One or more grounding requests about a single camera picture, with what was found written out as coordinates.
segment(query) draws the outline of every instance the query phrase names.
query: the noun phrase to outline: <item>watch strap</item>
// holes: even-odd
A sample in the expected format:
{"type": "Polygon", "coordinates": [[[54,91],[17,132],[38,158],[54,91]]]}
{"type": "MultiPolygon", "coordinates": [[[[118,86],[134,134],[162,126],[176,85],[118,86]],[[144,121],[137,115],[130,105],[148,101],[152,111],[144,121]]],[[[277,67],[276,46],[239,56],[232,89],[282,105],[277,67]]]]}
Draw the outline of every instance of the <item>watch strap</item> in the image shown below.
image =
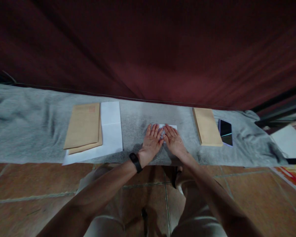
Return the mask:
{"type": "Polygon", "coordinates": [[[142,171],[142,167],[140,165],[139,159],[136,156],[136,154],[135,153],[130,153],[129,158],[131,159],[131,161],[135,165],[137,173],[140,173],[142,171]]]}

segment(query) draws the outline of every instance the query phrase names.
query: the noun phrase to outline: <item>brown envelope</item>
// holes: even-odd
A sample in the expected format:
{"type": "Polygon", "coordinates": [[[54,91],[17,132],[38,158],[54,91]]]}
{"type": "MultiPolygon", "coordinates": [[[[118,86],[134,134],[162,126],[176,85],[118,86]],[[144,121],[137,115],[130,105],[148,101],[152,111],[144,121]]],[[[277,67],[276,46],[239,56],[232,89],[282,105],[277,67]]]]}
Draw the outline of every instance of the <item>brown envelope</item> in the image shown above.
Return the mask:
{"type": "Polygon", "coordinates": [[[99,141],[97,143],[91,143],[89,145],[85,145],[85,146],[80,146],[77,148],[71,148],[68,150],[68,155],[74,154],[74,153],[78,153],[81,151],[85,151],[85,150],[89,150],[91,148],[95,148],[97,146],[101,146],[103,145],[103,140],[102,140],[102,125],[101,125],[101,115],[100,115],[100,121],[99,121],[99,141]]]}
{"type": "Polygon", "coordinates": [[[223,146],[223,141],[211,109],[193,108],[195,124],[201,145],[223,146]]]}
{"type": "Polygon", "coordinates": [[[99,141],[100,103],[75,105],[72,110],[64,149],[99,141]]]}

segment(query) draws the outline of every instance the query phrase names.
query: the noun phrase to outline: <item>stack of envelopes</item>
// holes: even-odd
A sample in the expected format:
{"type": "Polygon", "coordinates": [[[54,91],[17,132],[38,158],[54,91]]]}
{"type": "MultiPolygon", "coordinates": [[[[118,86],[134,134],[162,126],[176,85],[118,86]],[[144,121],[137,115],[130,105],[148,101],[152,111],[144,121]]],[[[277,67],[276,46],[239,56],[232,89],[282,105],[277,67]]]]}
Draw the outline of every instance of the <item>stack of envelopes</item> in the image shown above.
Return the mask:
{"type": "Polygon", "coordinates": [[[75,105],[63,148],[70,155],[102,144],[100,103],[75,105]]]}

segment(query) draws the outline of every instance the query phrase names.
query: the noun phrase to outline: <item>dark red curtain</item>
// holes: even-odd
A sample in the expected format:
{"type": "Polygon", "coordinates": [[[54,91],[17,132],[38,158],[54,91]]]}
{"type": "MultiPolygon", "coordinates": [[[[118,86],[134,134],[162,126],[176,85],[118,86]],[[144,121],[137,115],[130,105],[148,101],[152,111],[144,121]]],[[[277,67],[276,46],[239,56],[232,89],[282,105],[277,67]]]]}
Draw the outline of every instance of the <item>dark red curtain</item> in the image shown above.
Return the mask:
{"type": "Polygon", "coordinates": [[[215,109],[296,86],[296,1],[0,1],[19,83],[215,109]]]}

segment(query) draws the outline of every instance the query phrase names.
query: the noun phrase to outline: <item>left hand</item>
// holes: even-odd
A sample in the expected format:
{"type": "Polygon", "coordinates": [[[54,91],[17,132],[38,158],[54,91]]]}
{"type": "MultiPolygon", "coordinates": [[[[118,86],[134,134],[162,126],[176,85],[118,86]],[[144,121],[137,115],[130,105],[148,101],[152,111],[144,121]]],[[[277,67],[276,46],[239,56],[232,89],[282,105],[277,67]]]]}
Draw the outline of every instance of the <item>left hand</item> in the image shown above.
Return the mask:
{"type": "Polygon", "coordinates": [[[164,140],[160,139],[163,128],[159,130],[159,125],[154,124],[151,129],[151,124],[147,128],[146,136],[142,144],[142,148],[138,152],[137,156],[141,167],[145,167],[152,161],[155,155],[160,150],[164,140]]]}

